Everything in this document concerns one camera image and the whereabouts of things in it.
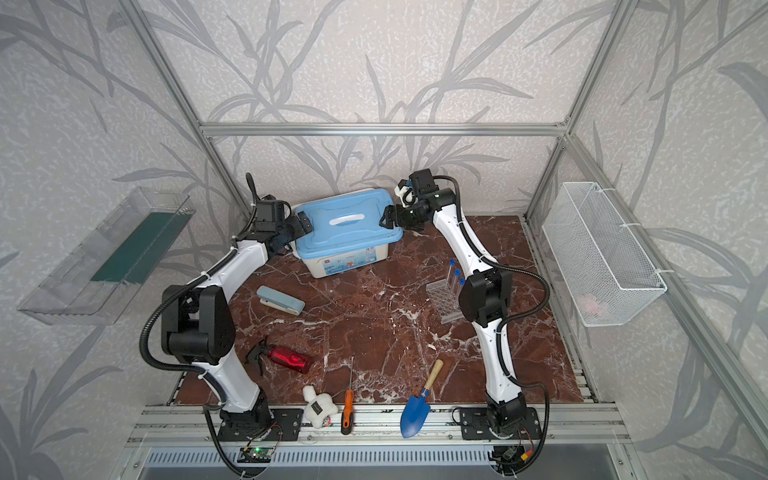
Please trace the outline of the white plastic bin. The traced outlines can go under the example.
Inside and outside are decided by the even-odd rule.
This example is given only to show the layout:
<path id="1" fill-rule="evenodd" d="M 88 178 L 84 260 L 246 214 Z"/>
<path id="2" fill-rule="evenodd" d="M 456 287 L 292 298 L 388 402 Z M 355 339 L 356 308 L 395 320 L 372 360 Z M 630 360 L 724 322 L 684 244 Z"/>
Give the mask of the white plastic bin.
<path id="1" fill-rule="evenodd" d="M 311 275 L 324 278 L 386 260 L 389 245 L 382 244 L 316 259 L 302 259 Z"/>

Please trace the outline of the blue plastic bin lid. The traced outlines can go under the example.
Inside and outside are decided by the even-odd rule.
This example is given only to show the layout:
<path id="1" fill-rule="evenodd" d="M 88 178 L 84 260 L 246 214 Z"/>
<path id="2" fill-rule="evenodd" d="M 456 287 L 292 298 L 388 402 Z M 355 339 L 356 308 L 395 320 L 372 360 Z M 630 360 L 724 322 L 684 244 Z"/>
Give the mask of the blue plastic bin lid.
<path id="1" fill-rule="evenodd" d="M 393 201 L 384 189 L 360 190 L 302 204 L 297 212 L 307 216 L 313 231 L 295 241 L 294 251 L 303 260 L 314 260 L 398 242 L 402 228 L 380 225 L 389 206 Z"/>

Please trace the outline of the clear acrylic test tube rack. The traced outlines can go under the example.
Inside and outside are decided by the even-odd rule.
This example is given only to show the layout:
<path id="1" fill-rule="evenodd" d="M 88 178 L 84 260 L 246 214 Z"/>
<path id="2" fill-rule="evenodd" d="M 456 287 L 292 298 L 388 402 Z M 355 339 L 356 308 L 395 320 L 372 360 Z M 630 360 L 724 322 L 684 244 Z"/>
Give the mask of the clear acrylic test tube rack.
<path id="1" fill-rule="evenodd" d="M 426 292 L 432 307 L 443 324 L 463 318 L 457 296 L 454 294 L 448 280 L 442 279 L 427 284 Z"/>

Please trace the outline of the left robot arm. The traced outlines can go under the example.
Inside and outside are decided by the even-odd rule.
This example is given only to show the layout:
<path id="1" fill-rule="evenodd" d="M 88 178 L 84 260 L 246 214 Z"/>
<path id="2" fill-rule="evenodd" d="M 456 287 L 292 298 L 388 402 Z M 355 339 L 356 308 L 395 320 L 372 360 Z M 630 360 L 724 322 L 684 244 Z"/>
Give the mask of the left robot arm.
<path id="1" fill-rule="evenodd" d="M 140 335 L 143 360 L 159 370 L 197 375 L 215 393 L 220 417 L 229 425 L 270 427 L 266 396 L 235 351 L 229 300 L 252 273 L 312 231 L 307 215 L 292 211 L 287 202 L 255 199 L 227 254 L 192 281 L 163 292 Z"/>

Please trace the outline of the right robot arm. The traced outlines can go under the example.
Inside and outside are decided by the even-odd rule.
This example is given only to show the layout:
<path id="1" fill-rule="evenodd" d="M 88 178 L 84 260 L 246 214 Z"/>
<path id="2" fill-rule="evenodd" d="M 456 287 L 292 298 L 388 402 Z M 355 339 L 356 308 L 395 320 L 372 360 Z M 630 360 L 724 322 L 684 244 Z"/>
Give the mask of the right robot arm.
<path id="1" fill-rule="evenodd" d="M 527 413 L 523 390 L 514 378 L 503 323 L 512 298 L 513 272 L 498 266 L 472 229 L 460 206 L 458 183 L 451 188 L 437 185 L 445 178 L 423 169 L 400 181 L 395 189 L 399 202 L 385 209 L 380 225 L 420 230 L 430 223 L 451 247 L 465 278 L 458 305 L 480 341 L 488 424 L 495 434 L 506 437 Z"/>

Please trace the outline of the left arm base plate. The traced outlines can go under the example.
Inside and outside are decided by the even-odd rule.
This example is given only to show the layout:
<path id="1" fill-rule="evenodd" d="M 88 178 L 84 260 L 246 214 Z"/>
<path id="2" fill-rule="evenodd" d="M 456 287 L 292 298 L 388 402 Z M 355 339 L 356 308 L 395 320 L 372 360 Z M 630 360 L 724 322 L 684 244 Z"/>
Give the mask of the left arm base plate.
<path id="1" fill-rule="evenodd" d="M 293 442 L 298 439 L 302 415 L 299 408 L 271 408 L 269 413 L 222 411 L 217 439 L 222 442 Z"/>

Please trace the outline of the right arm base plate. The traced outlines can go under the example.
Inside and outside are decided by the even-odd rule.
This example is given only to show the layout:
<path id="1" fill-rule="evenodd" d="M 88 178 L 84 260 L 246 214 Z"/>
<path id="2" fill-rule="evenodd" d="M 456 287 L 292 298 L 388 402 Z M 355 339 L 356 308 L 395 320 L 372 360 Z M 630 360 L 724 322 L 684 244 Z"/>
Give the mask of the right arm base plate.
<path id="1" fill-rule="evenodd" d="M 487 418 L 485 407 L 457 407 L 456 423 L 461 428 L 463 440 L 539 440 L 542 434 L 542 424 L 538 412 L 528 407 L 526 415 L 515 421 L 506 433 L 494 433 Z"/>

